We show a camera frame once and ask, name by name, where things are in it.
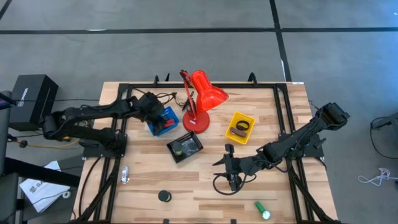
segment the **bracelet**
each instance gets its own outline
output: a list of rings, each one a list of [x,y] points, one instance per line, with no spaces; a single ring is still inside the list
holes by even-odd
[[[250,128],[250,124],[249,124],[249,122],[247,122],[247,121],[238,121],[238,122],[236,123],[236,128],[237,128],[238,130],[240,130],[240,131],[245,131],[245,130],[247,130],[247,129]]]

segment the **lamp arm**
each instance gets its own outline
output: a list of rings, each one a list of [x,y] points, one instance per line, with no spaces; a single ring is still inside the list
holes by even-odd
[[[190,83],[190,81],[189,81],[190,80],[190,76],[187,73],[187,71],[185,71],[185,70],[181,70],[180,75],[181,75],[181,77],[183,79],[185,90],[187,91],[189,104],[191,106],[192,113],[193,113],[193,120],[196,121],[197,120],[197,111],[196,111],[196,108],[193,105],[192,97],[191,97],[191,94],[189,93],[189,89],[188,89],[188,84]]]

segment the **blue box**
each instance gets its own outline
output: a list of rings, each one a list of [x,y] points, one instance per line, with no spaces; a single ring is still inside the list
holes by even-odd
[[[171,125],[171,126],[169,126],[169,127],[166,128],[166,129],[164,129],[163,131],[159,132],[158,134],[155,134],[155,132],[154,132],[154,125],[153,125],[153,124],[148,124],[148,127],[149,127],[151,133],[152,133],[154,136],[160,136],[160,135],[166,133],[167,131],[170,131],[171,129],[177,127],[178,123],[180,122],[180,121],[178,120],[178,117],[175,115],[175,113],[174,113],[174,111],[173,111],[173,109],[172,109],[171,106],[168,106],[168,107],[166,107],[166,108],[164,109],[164,113],[162,113],[161,116],[165,116],[165,115],[167,115],[167,117],[168,117],[169,119],[173,119],[173,120],[174,120],[174,124]]]

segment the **lamp base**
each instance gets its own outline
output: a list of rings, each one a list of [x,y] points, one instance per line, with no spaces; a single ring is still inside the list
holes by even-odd
[[[189,115],[188,112],[185,112],[182,123],[184,124],[184,128],[187,131],[194,131],[197,134],[200,134],[209,127],[210,117],[207,112],[203,112],[197,114],[197,119],[193,120],[193,116]]]

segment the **red desk lamp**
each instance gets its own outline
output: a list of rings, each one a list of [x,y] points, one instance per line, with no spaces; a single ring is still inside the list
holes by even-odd
[[[222,89],[213,86],[206,73],[202,70],[194,71],[192,75],[189,75],[187,71],[181,70],[180,75],[184,80],[191,107],[191,111],[187,111],[184,114],[182,123],[187,131],[194,131],[197,134],[202,133],[206,131],[210,124],[210,117],[206,111],[226,101],[228,94]],[[191,84],[198,92],[196,104],[190,96],[188,84]]]

